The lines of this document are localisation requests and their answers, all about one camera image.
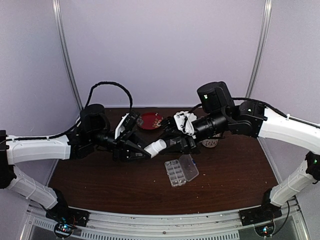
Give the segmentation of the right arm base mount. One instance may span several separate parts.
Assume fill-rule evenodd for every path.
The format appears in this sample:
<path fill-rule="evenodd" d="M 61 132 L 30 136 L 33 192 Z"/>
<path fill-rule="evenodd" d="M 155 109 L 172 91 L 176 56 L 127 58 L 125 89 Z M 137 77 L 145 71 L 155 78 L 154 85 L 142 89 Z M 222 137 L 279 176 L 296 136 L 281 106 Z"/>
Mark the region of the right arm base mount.
<path fill-rule="evenodd" d="M 242 226 L 253 225 L 255 233 L 263 238 L 271 237 L 276 232 L 275 219 L 281 217 L 279 207 L 252 207 L 239 211 Z"/>

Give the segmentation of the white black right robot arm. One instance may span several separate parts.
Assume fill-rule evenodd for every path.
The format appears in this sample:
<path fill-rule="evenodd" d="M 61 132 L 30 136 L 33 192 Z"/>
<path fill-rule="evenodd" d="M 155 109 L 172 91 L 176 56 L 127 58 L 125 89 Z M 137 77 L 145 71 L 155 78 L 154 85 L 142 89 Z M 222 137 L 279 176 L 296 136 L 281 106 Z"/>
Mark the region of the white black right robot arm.
<path fill-rule="evenodd" d="M 223 133 L 274 139 L 308 150 L 305 159 L 289 177 L 264 193 L 256 210 L 259 220 L 268 220 L 291 197 L 320 179 L 320 126 L 272 107 L 266 102 L 241 98 L 235 105 L 225 82 L 210 82 L 197 89 L 205 116 L 181 111 L 164 119 L 161 154 L 197 153 L 199 142 L 222 137 Z"/>

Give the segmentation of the clear plastic pill organizer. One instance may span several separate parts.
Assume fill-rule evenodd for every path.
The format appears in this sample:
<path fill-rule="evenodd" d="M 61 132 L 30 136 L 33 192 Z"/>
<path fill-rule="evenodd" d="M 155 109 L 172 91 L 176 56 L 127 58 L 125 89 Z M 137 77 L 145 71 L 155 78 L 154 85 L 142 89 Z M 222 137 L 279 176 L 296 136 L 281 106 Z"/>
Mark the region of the clear plastic pill organizer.
<path fill-rule="evenodd" d="M 164 167 L 173 188 L 183 186 L 199 175 L 196 162 L 190 154 L 184 154 L 179 159 L 166 161 Z"/>

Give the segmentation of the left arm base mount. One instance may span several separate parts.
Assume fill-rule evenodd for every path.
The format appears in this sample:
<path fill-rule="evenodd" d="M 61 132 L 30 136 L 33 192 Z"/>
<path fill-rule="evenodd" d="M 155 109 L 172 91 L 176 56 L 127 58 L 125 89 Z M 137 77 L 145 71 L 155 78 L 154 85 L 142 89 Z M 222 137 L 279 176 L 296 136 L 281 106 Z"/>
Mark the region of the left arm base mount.
<path fill-rule="evenodd" d="M 46 209 L 43 207 L 48 219 L 56 222 L 53 233 L 60 239 L 70 237 L 78 227 L 86 227 L 90 213 L 86 210 L 70 207 L 54 207 Z"/>

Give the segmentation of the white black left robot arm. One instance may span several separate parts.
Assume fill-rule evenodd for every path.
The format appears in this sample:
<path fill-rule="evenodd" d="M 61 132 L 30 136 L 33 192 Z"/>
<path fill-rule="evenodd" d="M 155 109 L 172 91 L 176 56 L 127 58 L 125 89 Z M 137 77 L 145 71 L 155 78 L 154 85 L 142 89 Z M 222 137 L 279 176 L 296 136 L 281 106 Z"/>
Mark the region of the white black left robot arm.
<path fill-rule="evenodd" d="M 13 190 L 39 203 L 48 214 L 61 222 L 72 218 L 72 211 L 63 194 L 44 186 L 24 174 L 17 163 L 57 159 L 82 159 L 96 147 L 111 152 L 113 158 L 130 161 L 150 159 L 158 154 L 153 146 L 145 146 L 134 135 L 133 127 L 138 119 L 134 111 L 127 113 L 114 131 L 103 105 L 87 102 L 80 111 L 75 125 L 63 133 L 51 136 L 16 137 L 0 132 L 0 187 Z"/>

